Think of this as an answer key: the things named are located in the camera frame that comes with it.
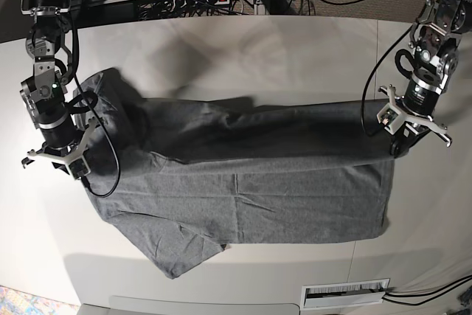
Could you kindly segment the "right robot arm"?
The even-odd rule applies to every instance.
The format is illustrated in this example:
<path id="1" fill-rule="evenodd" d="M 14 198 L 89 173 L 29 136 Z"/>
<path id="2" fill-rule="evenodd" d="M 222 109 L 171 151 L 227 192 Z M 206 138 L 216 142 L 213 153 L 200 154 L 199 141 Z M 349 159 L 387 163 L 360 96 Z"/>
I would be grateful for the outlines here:
<path id="1" fill-rule="evenodd" d="M 23 159 L 27 166 L 38 159 L 49 160 L 74 179 L 90 173 L 85 158 L 88 141 L 99 122 L 92 118 L 84 129 L 73 121 L 97 104 L 97 95 L 86 91 L 67 101 L 67 85 L 76 78 L 78 50 L 66 46 L 66 34 L 75 34 L 69 14 L 72 0 L 21 0 L 21 11 L 34 19 L 26 39 L 27 54 L 33 60 L 32 76 L 21 84 L 20 95 L 44 143 Z"/>

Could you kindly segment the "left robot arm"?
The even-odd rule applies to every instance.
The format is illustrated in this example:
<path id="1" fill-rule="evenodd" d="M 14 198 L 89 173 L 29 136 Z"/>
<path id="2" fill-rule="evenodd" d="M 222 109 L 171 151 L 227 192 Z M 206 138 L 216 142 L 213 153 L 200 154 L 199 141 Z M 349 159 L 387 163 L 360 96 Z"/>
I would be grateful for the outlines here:
<path id="1" fill-rule="evenodd" d="M 471 0 L 427 0 L 423 15 L 409 32 L 408 49 L 395 55 L 398 71 L 408 80 L 405 93 L 394 86 L 379 88 L 388 97 L 377 120 L 392 137 L 390 153 L 399 157 L 429 133 L 447 145 L 447 128 L 434 121 L 440 96 L 459 63 L 459 43 L 471 31 Z"/>

